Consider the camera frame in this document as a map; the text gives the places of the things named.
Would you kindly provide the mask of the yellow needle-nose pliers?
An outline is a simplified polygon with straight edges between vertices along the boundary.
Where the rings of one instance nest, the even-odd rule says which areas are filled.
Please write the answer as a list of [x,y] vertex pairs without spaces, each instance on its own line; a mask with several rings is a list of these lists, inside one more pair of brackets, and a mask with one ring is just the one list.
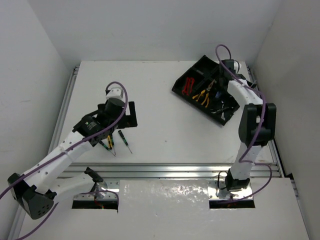
[[213,81],[210,82],[207,88],[203,89],[199,94],[194,95],[192,99],[195,100],[196,102],[199,102],[200,99],[202,99],[201,105],[207,108],[210,103],[210,99],[209,99],[210,91],[215,83],[216,83],[216,80],[214,79]]

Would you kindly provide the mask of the Pro'sKit black green screwdriver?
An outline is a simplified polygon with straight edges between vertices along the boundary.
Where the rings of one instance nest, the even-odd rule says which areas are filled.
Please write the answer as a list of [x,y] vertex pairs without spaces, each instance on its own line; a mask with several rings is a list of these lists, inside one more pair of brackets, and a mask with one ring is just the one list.
[[127,139],[125,138],[122,130],[118,130],[118,134],[121,137],[121,139],[123,140],[124,144],[126,145],[126,147],[129,149],[130,153],[133,154],[132,150],[129,147],[129,143],[127,142]]

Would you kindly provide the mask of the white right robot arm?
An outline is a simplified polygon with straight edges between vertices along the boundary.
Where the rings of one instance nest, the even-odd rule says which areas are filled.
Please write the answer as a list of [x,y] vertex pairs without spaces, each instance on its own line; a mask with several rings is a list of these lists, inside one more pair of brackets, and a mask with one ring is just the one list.
[[219,62],[219,84],[238,103],[242,115],[238,127],[240,147],[225,177],[227,191],[240,191],[250,183],[250,173],[261,150],[274,139],[277,107],[237,74],[240,64],[233,59]]

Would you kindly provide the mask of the red black folding saw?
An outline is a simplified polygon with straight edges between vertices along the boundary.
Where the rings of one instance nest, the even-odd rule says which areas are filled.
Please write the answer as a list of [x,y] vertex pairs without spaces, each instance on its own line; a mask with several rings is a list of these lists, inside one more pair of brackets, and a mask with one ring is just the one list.
[[195,79],[193,77],[187,77],[181,93],[183,95],[189,96],[192,93],[194,83]]

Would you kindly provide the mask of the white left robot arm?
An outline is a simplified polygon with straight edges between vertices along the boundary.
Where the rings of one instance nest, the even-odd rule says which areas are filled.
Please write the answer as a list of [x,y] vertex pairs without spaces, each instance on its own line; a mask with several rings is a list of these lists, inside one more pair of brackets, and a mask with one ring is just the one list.
[[85,152],[107,139],[116,129],[137,127],[135,103],[111,97],[86,114],[67,137],[43,160],[23,174],[13,173],[7,182],[10,190],[31,219],[46,215],[55,204],[103,185],[93,169],[60,182],[57,178]]

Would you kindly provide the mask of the large silver open-end wrench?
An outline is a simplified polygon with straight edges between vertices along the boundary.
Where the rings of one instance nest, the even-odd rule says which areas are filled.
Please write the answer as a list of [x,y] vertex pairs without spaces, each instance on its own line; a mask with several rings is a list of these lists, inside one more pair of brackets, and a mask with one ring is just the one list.
[[211,111],[212,114],[224,113],[227,110],[233,109],[232,106],[222,106],[220,109],[213,109]]

